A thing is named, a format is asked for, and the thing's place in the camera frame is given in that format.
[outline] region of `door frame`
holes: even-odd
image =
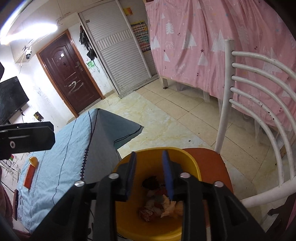
[[[54,79],[52,78],[48,68],[46,67],[44,61],[42,60],[41,56],[40,56],[40,53],[41,51],[43,51],[47,46],[49,46],[50,44],[52,44],[54,41],[56,41],[59,37],[61,37],[62,35],[66,34],[69,41],[70,41],[70,44],[72,46],[72,48],[74,49],[74,52],[76,53],[76,55],[78,56],[79,58],[79,61],[81,63],[81,66],[84,68],[84,70],[86,71],[88,77],[90,78],[91,82],[93,83],[96,91],[99,93],[101,99],[105,99],[105,96],[102,94],[100,88],[98,87],[96,81],[94,80],[94,78],[92,77],[91,73],[89,72],[88,68],[86,67],[86,64],[84,63],[83,61],[83,58],[81,57],[73,39],[72,39],[72,36],[70,35],[70,32],[69,30],[65,30],[63,31],[61,34],[59,34],[56,38],[54,38],[52,41],[50,41],[49,43],[47,43],[45,46],[43,46],[37,53],[36,53],[36,56],[44,70],[44,72],[46,73],[47,77],[49,78],[51,84],[53,85],[53,87],[55,88],[55,90],[57,91],[57,93],[59,94],[59,96],[61,97],[61,99],[64,101],[64,103],[66,104],[66,106],[68,107],[68,109],[72,112],[72,114],[77,118],[79,116],[79,114],[74,110],[73,106],[70,104],[70,102],[67,100],[66,96],[62,93],[62,91],[59,89],[59,87],[56,85]]]

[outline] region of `black tv screen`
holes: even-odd
[[[29,101],[17,77],[0,82],[0,125]]]

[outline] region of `security camera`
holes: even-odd
[[[26,50],[25,50],[26,59],[31,58],[31,53],[32,53],[31,48],[32,48],[32,46],[30,46],[30,48],[26,48]]]

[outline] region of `chair backrest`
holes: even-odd
[[[253,86],[260,91],[266,93],[270,96],[283,110],[283,112],[286,114],[288,120],[291,123],[292,129],[294,131],[294,134],[296,134],[296,121],[289,111],[288,107],[284,104],[284,102],[271,90],[266,88],[265,86],[262,86],[259,83],[253,82],[249,79],[242,78],[239,76],[236,76],[236,68],[243,69],[245,71],[253,72],[256,74],[259,74],[261,76],[264,76],[274,83],[276,83],[278,86],[283,88],[292,98],[293,101],[296,102],[296,94],[291,89],[290,86],[288,86],[285,82],[283,82],[281,79],[277,78],[276,76],[262,70],[258,69],[252,66],[244,65],[244,64],[238,64],[235,62],[236,56],[240,57],[246,57],[246,58],[254,58],[259,59],[265,62],[268,62],[281,70],[285,71],[291,78],[296,80],[296,74],[287,66],[282,64],[276,59],[269,58],[267,56],[257,54],[257,53],[251,53],[251,52],[241,52],[241,51],[235,51],[234,50],[234,41],[227,39],[225,40],[225,86],[224,86],[224,96],[223,96],[223,105],[222,105],[222,111],[221,111],[221,118],[219,123],[219,129],[218,129],[218,135],[216,140],[216,146],[215,146],[215,152],[220,153],[223,140],[225,137],[226,129],[227,129],[227,123],[229,119],[229,114],[231,110],[231,106],[235,105],[242,109],[244,112],[246,112],[249,116],[253,117],[263,128],[263,130],[266,132],[267,136],[270,139],[271,145],[274,149],[276,161],[277,161],[277,168],[278,168],[278,174],[279,174],[279,186],[275,187],[271,190],[268,190],[264,193],[246,198],[242,200],[242,203],[246,207],[254,207],[262,204],[266,204],[269,202],[273,202],[276,200],[279,200],[281,198],[284,198],[286,196],[291,195],[292,193],[296,192],[296,177],[295,177],[295,169],[294,169],[294,160],[293,160],[293,154],[291,145],[289,143],[288,137],[286,135],[286,132],[277,118],[277,116],[268,108],[262,101],[257,99],[256,97],[243,92],[237,88],[234,87],[235,82],[241,82],[248,84],[250,86]],[[253,111],[242,105],[241,103],[235,101],[233,99],[233,93],[237,93],[240,96],[243,96],[247,98],[248,100],[252,101],[254,104],[260,106],[263,110],[265,110],[268,115],[273,119],[275,125],[277,126],[280,135],[283,138],[284,145],[287,151],[287,157],[289,161],[289,170],[290,170],[290,180],[284,182],[284,172],[283,172],[283,164],[281,159],[281,154],[279,147],[277,145],[277,142],[269,129],[269,127],[266,125],[266,123]]]

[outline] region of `white pipe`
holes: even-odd
[[[288,75],[290,75],[290,77],[292,77],[293,79],[296,80],[296,74],[294,73],[294,71],[276,59],[269,58],[269,57],[262,55],[262,54],[251,53],[251,52],[232,51],[231,54],[233,56],[256,58],[256,59],[268,62],[268,63],[273,64],[276,67],[280,68],[281,70],[285,71]]]
[[[255,206],[277,201],[295,192],[296,192],[296,177],[294,177],[292,180],[286,181],[283,185],[279,187],[275,187],[266,192],[257,194],[252,197],[245,198],[241,200],[241,202],[245,207],[255,207]]]
[[[281,122],[279,121],[279,119],[276,117],[276,115],[271,111],[271,109],[269,109],[263,102],[261,102],[260,100],[258,100],[257,98],[255,98],[252,95],[249,95],[237,88],[231,87],[230,90],[234,93],[237,93],[238,95],[241,95],[251,101],[253,101],[256,105],[262,107],[262,109],[264,109],[269,115],[270,117],[274,120],[277,128],[279,129],[279,132],[283,138],[286,150],[287,150],[287,156],[288,156],[288,161],[289,161],[289,167],[290,167],[290,179],[292,180],[295,176],[295,170],[294,170],[294,159],[293,159],[293,154],[292,154],[292,149],[291,149],[291,145],[289,143],[288,137],[284,131],[283,126],[281,125]],[[278,172],[279,175],[283,175],[283,171],[279,169],[279,165],[277,165],[278,167]]]
[[[241,108],[243,111],[248,113],[251,117],[253,117],[260,124],[260,126],[262,126],[263,130],[266,132],[267,136],[270,139],[271,145],[274,149],[274,154],[276,156],[276,162],[279,170],[279,185],[282,185],[284,183],[283,163],[281,161],[281,153],[279,151],[279,147],[277,145],[276,139],[274,138],[271,130],[259,116],[257,116],[254,112],[249,110],[247,107],[245,107],[239,102],[236,102],[234,99],[230,99],[229,102]]]
[[[225,45],[225,84],[224,84],[224,96],[222,111],[219,123],[219,129],[216,139],[215,152],[218,154],[221,152],[222,144],[225,138],[227,129],[229,113],[231,111],[231,104],[229,99],[233,97],[233,93],[230,88],[234,86],[235,82],[231,79],[232,75],[235,75],[235,68],[232,67],[232,63],[235,62],[235,57],[231,54],[234,50],[234,41],[230,39],[224,40]]]
[[[290,110],[288,109],[288,107],[284,104],[284,102],[271,90],[269,90],[268,88],[253,82],[251,80],[242,78],[242,77],[238,77],[238,76],[232,76],[232,79],[237,81],[237,82],[241,82],[241,83],[245,83],[248,85],[251,85],[261,91],[263,91],[265,94],[269,95],[281,108],[282,110],[285,112],[285,114],[287,115],[287,118],[289,119],[291,126],[293,128],[294,134],[296,135],[296,121],[294,119],[294,117],[292,116]]]
[[[151,73],[150,73],[150,70],[149,70],[148,64],[147,64],[146,59],[145,59],[145,57],[144,57],[144,55],[143,55],[143,52],[142,52],[142,50],[141,50],[141,47],[140,47],[140,45],[139,45],[139,43],[138,43],[137,37],[135,36],[135,33],[133,32],[133,29],[132,29],[132,27],[131,27],[131,24],[130,24],[130,22],[128,21],[128,18],[126,17],[126,14],[124,13],[124,11],[123,11],[123,9],[122,9],[122,6],[120,5],[119,1],[118,1],[118,0],[115,0],[115,2],[117,3],[117,5],[118,5],[118,7],[119,7],[119,9],[120,9],[120,11],[121,11],[122,16],[124,17],[124,20],[126,21],[126,24],[128,25],[128,28],[129,28],[129,30],[130,30],[130,32],[131,32],[131,35],[133,36],[134,41],[136,42],[137,48],[138,48],[138,50],[139,50],[139,52],[140,52],[140,55],[141,55],[141,57],[142,57],[142,60],[143,60],[144,65],[145,65],[145,67],[146,67],[146,70],[147,70],[147,72],[148,72],[149,78],[151,78],[152,75],[151,75]]]
[[[262,69],[258,69],[252,66],[248,66],[245,64],[238,64],[238,63],[233,63],[232,66],[234,68],[238,68],[238,69],[243,69],[246,71],[250,71],[259,75],[264,76],[265,78],[271,80],[272,82],[276,83],[277,85],[279,85],[280,87],[282,87],[290,96],[291,98],[296,102],[296,94],[295,92],[287,85],[285,84],[281,79],[279,79],[278,77],[275,77],[274,75],[262,70]]]
[[[116,83],[116,80],[114,79],[114,76],[112,75],[112,73],[111,73],[111,71],[110,71],[110,69],[109,69],[109,67],[108,67],[108,65],[107,65],[101,51],[99,50],[98,45],[97,45],[96,41],[94,40],[94,37],[92,36],[91,31],[89,30],[89,27],[88,27],[87,23],[85,22],[84,16],[82,15],[82,12],[80,12],[78,14],[78,16],[80,18],[80,21],[82,23],[82,26],[83,26],[85,32],[86,32],[87,37],[90,40],[92,48],[96,52],[97,56],[99,56],[99,59],[101,60],[105,70],[108,73],[108,76],[110,77],[111,84],[114,86],[114,88],[115,88],[116,92],[118,93],[118,95],[120,95],[121,90],[120,90],[118,84]]]

